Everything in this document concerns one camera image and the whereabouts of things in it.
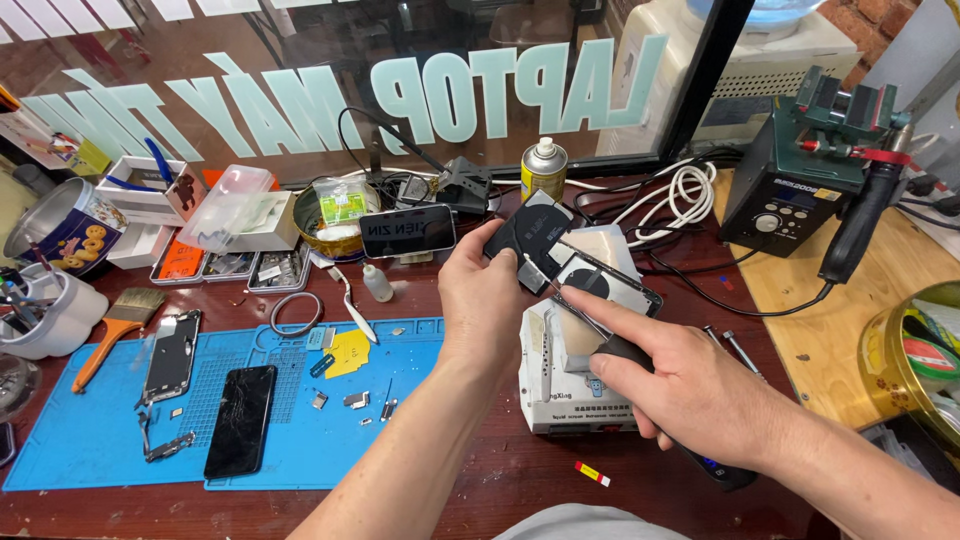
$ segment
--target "hand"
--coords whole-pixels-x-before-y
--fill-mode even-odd
[[[462,364],[469,373],[492,375],[498,383],[519,369],[524,306],[514,250],[484,259],[483,246],[501,225],[502,219],[494,219],[461,238],[439,279],[446,332],[438,366]]]
[[[564,298],[653,360],[656,373],[610,355],[590,357],[590,370],[634,404],[640,434],[670,438],[728,465],[756,470],[782,440],[790,417],[801,412],[700,330],[645,317],[574,287]]]

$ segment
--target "glass window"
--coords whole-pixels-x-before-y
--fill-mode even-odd
[[[345,106],[441,162],[656,154],[703,32],[685,0],[0,0],[0,84],[54,132],[111,158],[144,136],[196,170],[281,184],[358,169]],[[428,170],[366,116],[364,166]]]

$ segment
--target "wooden desk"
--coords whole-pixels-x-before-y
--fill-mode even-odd
[[[516,193],[507,196],[512,213]],[[717,225],[688,235],[662,255],[689,266],[705,266],[732,259],[716,240]],[[439,263],[401,268],[387,263],[387,276],[396,286],[388,304],[375,302],[360,284],[360,268],[342,265],[353,283],[354,300],[369,319],[441,315],[437,293]],[[148,269],[110,270],[94,282],[115,300],[128,286],[147,285]],[[732,290],[720,281],[726,276]],[[698,275],[711,295],[754,309],[747,285],[736,267]],[[743,347],[780,392],[793,396],[777,352],[763,323],[714,307],[695,296],[672,277],[653,276],[644,282],[664,298],[660,318],[665,321],[736,332]],[[170,299],[162,313],[199,308],[203,331],[253,328],[264,324],[281,296],[245,295],[241,282],[168,287]],[[308,290],[326,303],[325,321],[349,320],[341,303],[343,288],[323,271],[312,273]],[[239,302],[235,307],[229,301]],[[532,305],[537,300],[529,297]],[[303,321],[313,315],[309,303],[292,304],[281,322]],[[151,327],[156,327],[155,317]],[[91,342],[104,335],[98,327]],[[23,441],[50,394],[65,358],[42,360],[43,387],[14,425]],[[463,470],[440,518],[434,538],[474,540],[491,538],[519,520],[559,503],[610,505],[634,512],[650,522],[672,528],[693,539],[766,540],[803,538],[816,516],[805,501],[770,479],[732,494],[724,494],[680,452],[661,452],[653,441],[633,432],[598,433],[582,438],[547,440],[530,433],[520,413],[516,383],[501,391],[487,422],[467,452]],[[123,407],[135,401],[124,397]],[[323,449],[317,449],[318,455]],[[610,487],[574,470],[578,459],[612,479]],[[6,470],[0,471],[0,481]],[[0,535],[118,538],[282,538],[312,511],[326,491],[206,492],[200,482],[0,494]],[[365,502],[370,512],[380,501]]]
[[[723,220],[732,171],[714,183],[713,209]],[[789,258],[757,254],[740,263],[756,306],[779,311],[802,304],[823,287],[820,263],[840,222],[831,219]],[[731,246],[742,257],[750,252]],[[960,279],[960,261],[896,209],[883,212],[873,241],[846,285],[800,313],[764,319],[780,359],[805,407],[851,428],[880,419],[857,369],[863,327],[884,309],[938,282]]]

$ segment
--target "knob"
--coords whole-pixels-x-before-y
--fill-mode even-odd
[[[756,219],[756,229],[761,233],[771,233],[780,224],[776,215],[763,214]]]

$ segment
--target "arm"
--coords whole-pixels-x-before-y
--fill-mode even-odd
[[[696,329],[649,319],[572,287],[564,297],[653,357],[651,374],[618,356],[590,369],[634,403],[640,434],[776,479],[862,538],[956,538],[960,498],[852,430],[794,404]]]
[[[290,538],[429,538],[464,452],[520,363],[516,255],[489,265],[483,245],[503,223],[467,234],[440,272],[445,339],[437,365],[367,453]]]

